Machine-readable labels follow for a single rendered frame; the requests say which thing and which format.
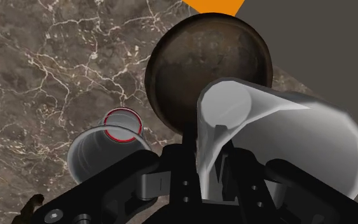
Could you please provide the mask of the dark brown figure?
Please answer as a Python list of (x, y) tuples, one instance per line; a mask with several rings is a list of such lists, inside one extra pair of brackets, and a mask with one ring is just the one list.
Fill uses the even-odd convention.
[(33, 195), (20, 210), (20, 214), (16, 215), (11, 224), (30, 224), (34, 209), (43, 205), (45, 197), (42, 194)]

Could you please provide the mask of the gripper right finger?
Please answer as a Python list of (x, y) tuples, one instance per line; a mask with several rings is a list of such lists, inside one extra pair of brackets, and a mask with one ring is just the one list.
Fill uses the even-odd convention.
[(358, 203), (279, 158), (260, 164), (245, 149), (222, 150), (224, 199), (237, 199), (243, 224), (358, 224)]

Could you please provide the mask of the brown round plate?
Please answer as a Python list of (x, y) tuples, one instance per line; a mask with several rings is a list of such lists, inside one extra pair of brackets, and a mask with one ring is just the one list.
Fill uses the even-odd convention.
[(177, 134), (196, 125), (200, 92), (212, 81), (234, 77), (261, 86), (273, 82), (267, 44), (243, 20), (222, 13), (190, 16), (154, 47), (144, 77), (157, 117)]

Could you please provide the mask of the orange robot stand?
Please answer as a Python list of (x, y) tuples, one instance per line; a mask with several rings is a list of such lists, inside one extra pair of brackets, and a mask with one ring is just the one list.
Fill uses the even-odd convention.
[(182, 0), (199, 13), (223, 13), (235, 16), (245, 0)]

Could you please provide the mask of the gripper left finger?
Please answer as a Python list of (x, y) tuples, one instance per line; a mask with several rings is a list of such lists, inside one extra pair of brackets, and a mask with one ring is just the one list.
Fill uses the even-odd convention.
[(164, 195), (169, 196), (169, 203), (143, 224), (192, 224), (199, 219), (202, 199), (195, 167), (195, 131), (185, 131), (182, 142), (166, 145), (162, 155), (152, 152), (140, 135), (116, 125), (88, 129), (73, 144), (102, 130), (129, 134), (143, 149), (43, 205), (30, 224), (127, 224)]

